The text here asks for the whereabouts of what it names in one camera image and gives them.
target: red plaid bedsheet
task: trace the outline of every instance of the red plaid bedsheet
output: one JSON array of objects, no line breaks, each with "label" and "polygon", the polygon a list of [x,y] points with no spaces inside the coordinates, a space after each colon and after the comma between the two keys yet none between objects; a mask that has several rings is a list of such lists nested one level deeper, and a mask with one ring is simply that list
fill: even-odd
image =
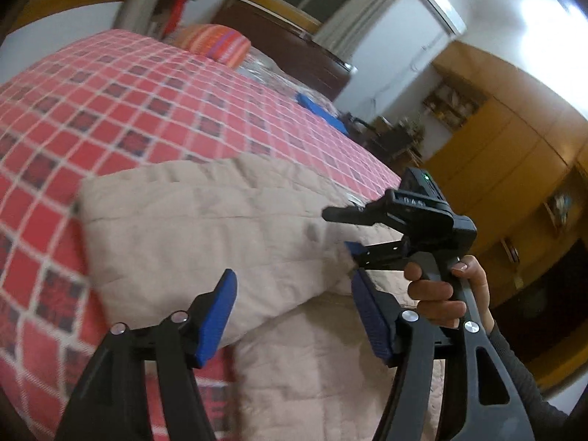
[{"label": "red plaid bedsheet", "polygon": [[[287,98],[124,31],[76,42],[0,87],[0,135],[0,383],[39,440],[54,437],[108,329],[75,215],[83,178],[250,151],[310,166],[369,198],[399,184]],[[198,380],[217,437],[230,438],[230,352]],[[166,440],[155,380],[148,394],[155,439]]]}]

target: brown wooden headboard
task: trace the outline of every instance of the brown wooden headboard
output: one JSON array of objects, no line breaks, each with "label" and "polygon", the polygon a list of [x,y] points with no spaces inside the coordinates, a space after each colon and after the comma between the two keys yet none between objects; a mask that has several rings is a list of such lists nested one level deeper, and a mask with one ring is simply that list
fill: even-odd
[{"label": "brown wooden headboard", "polygon": [[212,22],[241,32],[282,71],[331,101],[351,79],[351,65],[314,43],[304,30],[248,1],[225,0]]}]

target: person's hand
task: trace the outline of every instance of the person's hand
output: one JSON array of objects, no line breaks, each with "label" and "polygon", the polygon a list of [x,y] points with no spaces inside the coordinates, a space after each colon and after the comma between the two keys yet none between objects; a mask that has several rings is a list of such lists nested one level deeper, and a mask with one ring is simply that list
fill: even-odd
[{"label": "person's hand", "polygon": [[[494,328],[494,319],[489,309],[490,291],[486,272],[474,256],[466,255],[454,265],[452,273],[470,281],[481,322],[486,333],[490,333]],[[405,267],[405,279],[411,280],[408,295],[413,300],[420,300],[416,311],[436,325],[457,328],[459,318],[466,313],[466,304],[459,300],[449,300],[453,295],[450,283],[421,280],[422,274],[423,271],[414,262],[409,262]]]}]

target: blue object on bed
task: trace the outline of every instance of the blue object on bed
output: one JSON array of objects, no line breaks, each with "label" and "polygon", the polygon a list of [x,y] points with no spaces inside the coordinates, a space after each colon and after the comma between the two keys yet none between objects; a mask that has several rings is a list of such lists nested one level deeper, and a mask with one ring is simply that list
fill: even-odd
[{"label": "blue object on bed", "polygon": [[302,107],[305,107],[306,109],[308,109],[311,113],[316,114],[317,116],[320,116],[321,118],[323,118],[331,126],[333,126],[337,131],[343,133],[345,136],[349,135],[349,133],[347,132],[347,129],[345,128],[345,125],[341,121],[339,121],[339,119],[337,119],[333,115],[329,114],[327,111],[325,111],[323,108],[321,108],[318,104],[316,104],[312,99],[310,99],[308,96],[305,96],[302,93],[298,93],[296,95],[296,100],[298,101],[298,104],[300,104]]}]

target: quilted blanket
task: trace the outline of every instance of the quilted blanket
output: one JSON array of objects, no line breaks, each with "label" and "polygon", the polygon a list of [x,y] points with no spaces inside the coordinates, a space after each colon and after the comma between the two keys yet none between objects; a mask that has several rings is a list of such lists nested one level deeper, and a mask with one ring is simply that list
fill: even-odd
[{"label": "quilted blanket", "polygon": [[[232,268],[239,291],[222,344],[236,343],[243,439],[371,439],[393,373],[369,349],[343,242],[400,234],[321,219],[323,207],[347,199],[304,166],[253,154],[86,180],[80,216],[90,278],[109,321],[135,328],[186,309]],[[412,304],[400,273],[377,275],[380,289]],[[440,408],[436,370],[431,426]]]}]

